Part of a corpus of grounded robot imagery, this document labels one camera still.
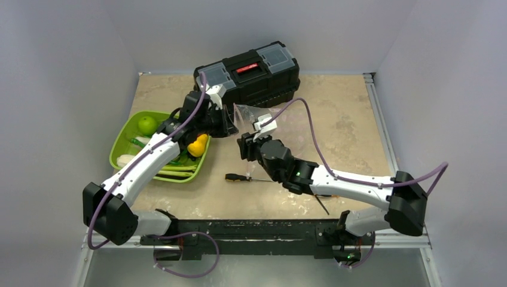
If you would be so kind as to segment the clear zip top bag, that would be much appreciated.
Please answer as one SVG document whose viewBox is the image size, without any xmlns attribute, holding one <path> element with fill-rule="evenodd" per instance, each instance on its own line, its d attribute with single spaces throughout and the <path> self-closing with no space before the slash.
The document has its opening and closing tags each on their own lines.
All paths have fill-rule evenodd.
<svg viewBox="0 0 507 287">
<path fill-rule="evenodd" d="M 234 137 L 234 147 L 237 148 L 237 140 L 241 135 L 255 131 L 253 123 L 258 117 L 270 114 L 276 115 L 283 105 L 277 105 L 272 108 L 259 108 L 247 105 L 233 105 L 233 120 L 239 130 L 239 134 Z M 276 118 L 277 129 L 271 134 L 273 139 L 283 142 L 284 146 L 291 150 L 294 157 L 308 161 L 320 162 L 311 136 L 309 121 L 305 106 L 297 101 L 288 107 L 280 116 Z M 236 173 L 243 176 L 250 176 L 255 179 L 269 179 L 265 170 L 256 161 L 242 160 L 236 155 L 232 160 L 234 166 L 227 170 L 228 173 Z"/>
</svg>

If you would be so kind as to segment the yellow pear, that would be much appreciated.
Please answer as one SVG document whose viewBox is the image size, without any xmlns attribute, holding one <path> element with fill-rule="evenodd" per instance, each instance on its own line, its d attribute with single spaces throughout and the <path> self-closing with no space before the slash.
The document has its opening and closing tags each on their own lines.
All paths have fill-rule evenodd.
<svg viewBox="0 0 507 287">
<path fill-rule="evenodd" d="M 202 134 L 197 139 L 187 146 L 188 153 L 193 157 L 201 157 L 206 152 L 206 146 L 209 136 Z"/>
</svg>

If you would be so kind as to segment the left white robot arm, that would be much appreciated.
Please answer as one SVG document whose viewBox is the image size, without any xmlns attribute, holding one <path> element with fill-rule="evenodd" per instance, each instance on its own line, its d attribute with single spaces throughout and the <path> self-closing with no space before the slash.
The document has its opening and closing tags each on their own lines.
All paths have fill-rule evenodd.
<svg viewBox="0 0 507 287">
<path fill-rule="evenodd" d="M 169 215 L 160 211 L 134 213 L 132 204 L 153 177 L 198 136 L 226 138 L 235 133 L 237 129 L 223 108 L 220 86 L 188 93 L 178 117 L 162 121 L 149 142 L 119 172 L 84 188 L 83 220 L 88 226 L 89 248 L 102 247 L 92 243 L 94 232 L 116 245 L 132 236 L 155 236 L 165 245 L 175 242 L 178 228 L 171 224 Z"/>
</svg>

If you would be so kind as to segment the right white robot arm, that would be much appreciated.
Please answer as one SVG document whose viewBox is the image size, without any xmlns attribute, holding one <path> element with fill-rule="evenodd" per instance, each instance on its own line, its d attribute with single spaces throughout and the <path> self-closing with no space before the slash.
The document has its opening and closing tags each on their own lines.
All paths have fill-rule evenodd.
<svg viewBox="0 0 507 287">
<path fill-rule="evenodd" d="M 369 208 L 346 211 L 336 226 L 337 239 L 350 243 L 370 231 L 391 228 L 407 236 L 421 236 L 427 192 L 407 172 L 378 176 L 372 185 L 354 173 L 327 171 L 324 165 L 296 158 L 282 141 L 244 133 L 237 140 L 240 157 L 256 161 L 274 182 L 294 194 L 339 196 L 361 201 Z"/>
</svg>

